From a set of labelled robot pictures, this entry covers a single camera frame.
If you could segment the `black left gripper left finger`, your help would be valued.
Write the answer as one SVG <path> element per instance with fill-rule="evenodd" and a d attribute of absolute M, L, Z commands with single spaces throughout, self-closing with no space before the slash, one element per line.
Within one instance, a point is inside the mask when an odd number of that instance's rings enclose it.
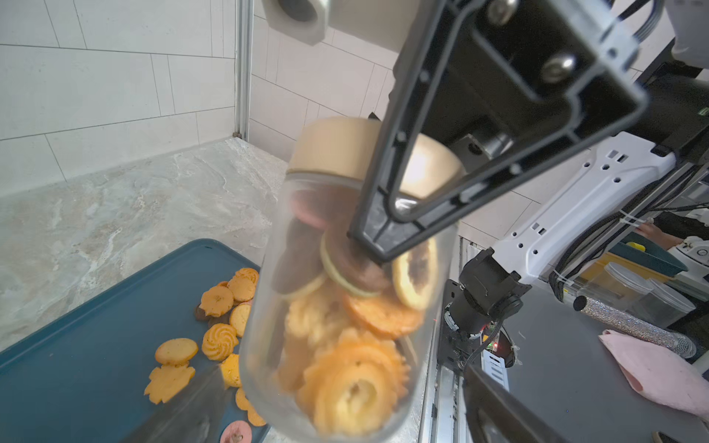
<path fill-rule="evenodd" d="M 123 442 L 216 442 L 227 407 L 219 367 L 193 378 L 168 404 Z"/>

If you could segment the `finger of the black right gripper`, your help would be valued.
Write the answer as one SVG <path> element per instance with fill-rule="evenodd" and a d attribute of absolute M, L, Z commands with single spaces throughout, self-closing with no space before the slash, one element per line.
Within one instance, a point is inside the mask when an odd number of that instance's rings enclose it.
<path fill-rule="evenodd" d="M 350 237 L 386 263 L 503 193 L 634 124 L 644 91 L 626 75 L 636 35 L 604 1 L 424 1 L 367 171 Z M 409 210 L 396 201 L 415 140 L 476 130 L 503 150 L 440 178 Z"/>

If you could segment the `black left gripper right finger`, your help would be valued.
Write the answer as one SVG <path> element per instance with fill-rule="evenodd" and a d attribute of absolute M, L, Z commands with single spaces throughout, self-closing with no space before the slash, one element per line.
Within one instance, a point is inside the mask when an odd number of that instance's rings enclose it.
<path fill-rule="evenodd" d="M 463 373 L 466 420 L 474 442 L 564 442 L 565 438 L 479 367 Z"/>

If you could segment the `pink ring cookie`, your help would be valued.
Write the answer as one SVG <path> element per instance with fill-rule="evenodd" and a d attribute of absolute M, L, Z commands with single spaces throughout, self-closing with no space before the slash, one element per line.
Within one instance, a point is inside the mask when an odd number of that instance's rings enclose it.
<path fill-rule="evenodd" d="M 252 428 L 249 423 L 238 420 L 229 424 L 221 434 L 220 443 L 251 443 Z"/>

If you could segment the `orange flower cookie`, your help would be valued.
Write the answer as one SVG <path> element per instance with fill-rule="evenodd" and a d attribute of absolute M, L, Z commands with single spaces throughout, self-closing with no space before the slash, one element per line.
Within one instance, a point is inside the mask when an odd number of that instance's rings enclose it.
<path fill-rule="evenodd" d="M 144 394 L 153 404 L 169 402 L 189 384 L 195 374 L 196 369 L 188 365 L 156 367 L 149 375 L 150 383 L 144 389 Z"/>

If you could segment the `jar with beige lid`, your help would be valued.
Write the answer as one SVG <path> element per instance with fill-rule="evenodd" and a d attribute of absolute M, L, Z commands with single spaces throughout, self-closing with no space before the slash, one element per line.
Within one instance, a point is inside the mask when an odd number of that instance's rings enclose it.
<path fill-rule="evenodd" d="M 382 442 L 426 367 L 457 241 L 449 226 L 389 262 L 350 235 L 380 122 L 330 117 L 295 144 L 260 270 L 240 374 L 298 442 Z"/>

